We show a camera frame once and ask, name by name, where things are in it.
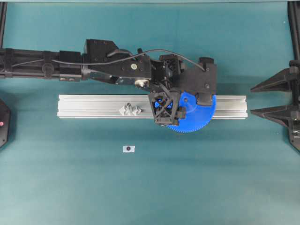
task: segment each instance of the blue gear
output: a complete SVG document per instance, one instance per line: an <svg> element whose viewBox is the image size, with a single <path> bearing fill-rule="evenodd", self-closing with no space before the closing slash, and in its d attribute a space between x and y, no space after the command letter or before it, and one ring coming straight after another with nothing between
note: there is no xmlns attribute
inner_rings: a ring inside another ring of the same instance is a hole
<svg viewBox="0 0 300 225"><path fill-rule="evenodd" d="M201 106L196 104L196 97L187 92L181 94L179 106L186 108L185 119L179 119L179 125L168 125L171 130L180 133L197 131L206 126L211 120L216 109L216 96L212 96L211 106Z"/></svg>

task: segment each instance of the aluminum rail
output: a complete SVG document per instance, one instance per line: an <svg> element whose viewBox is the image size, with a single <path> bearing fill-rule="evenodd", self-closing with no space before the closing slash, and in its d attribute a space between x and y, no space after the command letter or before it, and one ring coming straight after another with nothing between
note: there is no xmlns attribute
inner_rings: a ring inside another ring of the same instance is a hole
<svg viewBox="0 0 300 225"><path fill-rule="evenodd" d="M217 95L213 119L239 120L248 117L246 96ZM128 103L137 106L137 115L122 115ZM153 119L147 95L59 95L60 118Z"/></svg>

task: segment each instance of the screw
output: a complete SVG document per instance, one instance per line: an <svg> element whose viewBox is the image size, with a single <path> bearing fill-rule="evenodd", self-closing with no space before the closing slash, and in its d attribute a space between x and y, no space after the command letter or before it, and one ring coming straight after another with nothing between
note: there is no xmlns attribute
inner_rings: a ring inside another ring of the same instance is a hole
<svg viewBox="0 0 300 225"><path fill-rule="evenodd" d="M131 64L131 68L132 68L133 70L136 70L136 69L137 69L137 65L136 65L135 63L133 63L133 64Z"/></svg>

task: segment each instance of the joint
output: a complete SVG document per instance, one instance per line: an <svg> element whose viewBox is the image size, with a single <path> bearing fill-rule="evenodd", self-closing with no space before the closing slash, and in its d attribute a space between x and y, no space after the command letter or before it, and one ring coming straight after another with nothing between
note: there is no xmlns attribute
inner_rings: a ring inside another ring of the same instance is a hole
<svg viewBox="0 0 300 225"><path fill-rule="evenodd" d="M14 50L11 48L5 49L4 53L4 72L5 72L5 77L13 77L13 55L14 55Z"/></svg>
<svg viewBox="0 0 300 225"><path fill-rule="evenodd" d="M42 65L42 71L44 73L44 78L51 79L52 74L54 73L54 66L52 65L52 61L51 61L52 59L51 52L44 51L43 57L44 57L44 64Z"/></svg>

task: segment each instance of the black cable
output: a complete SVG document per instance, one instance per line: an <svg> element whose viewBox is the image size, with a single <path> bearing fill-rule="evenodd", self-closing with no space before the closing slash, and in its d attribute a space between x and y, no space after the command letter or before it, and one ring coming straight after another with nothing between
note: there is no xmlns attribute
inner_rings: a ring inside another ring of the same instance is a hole
<svg viewBox="0 0 300 225"><path fill-rule="evenodd" d="M125 60L130 60L130 59L133 59L135 57L144 55L146 53L152 53L152 52L165 52L165 53L170 53L170 54L179 56L179 57L183 58L184 60L194 64L197 67L199 67L202 71L205 71L205 69L201 65L199 65L198 63L195 63L194 61L184 57L183 55L180 55L178 53L171 52L169 50L162 49L162 48L147 50L147 51L144 51L142 53L139 53L139 54L136 54L136 55L133 55L133 56L130 56L130 57L126 57L126 58L123 58L123 59L120 59L120 60L115 60L115 61L110 61L110 62L77 63L77 62L65 62L65 61L59 61L59 60L52 60L52 61L56 62L56 63L60 63L60 64L77 65L77 66L100 66L100 65L109 65L109 64L113 64L113 63L117 63L117 62L122 62L122 61L125 61Z"/></svg>
<svg viewBox="0 0 300 225"><path fill-rule="evenodd" d="M41 62L41 61L44 61L44 60L33 60L33 61L27 61L27 62L20 62L20 63L17 63L17 64L13 64L11 67L17 67L17 66L20 66L20 65L25 65L25 64L34 63L34 62Z"/></svg>

